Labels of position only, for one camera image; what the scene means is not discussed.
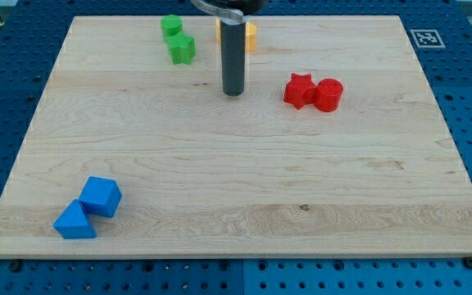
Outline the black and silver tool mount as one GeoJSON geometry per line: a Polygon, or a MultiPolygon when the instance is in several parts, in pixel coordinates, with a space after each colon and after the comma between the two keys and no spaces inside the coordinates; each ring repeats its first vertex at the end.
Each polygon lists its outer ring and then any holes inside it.
{"type": "Polygon", "coordinates": [[[241,25],[261,10],[266,0],[191,0],[194,7],[227,25],[241,25]]]}

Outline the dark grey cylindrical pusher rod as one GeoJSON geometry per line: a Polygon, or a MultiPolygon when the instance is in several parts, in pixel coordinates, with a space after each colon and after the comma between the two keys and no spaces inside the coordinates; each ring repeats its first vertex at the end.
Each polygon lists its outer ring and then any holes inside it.
{"type": "Polygon", "coordinates": [[[220,23],[222,89],[228,96],[238,96],[244,90],[246,25],[220,23]]]}

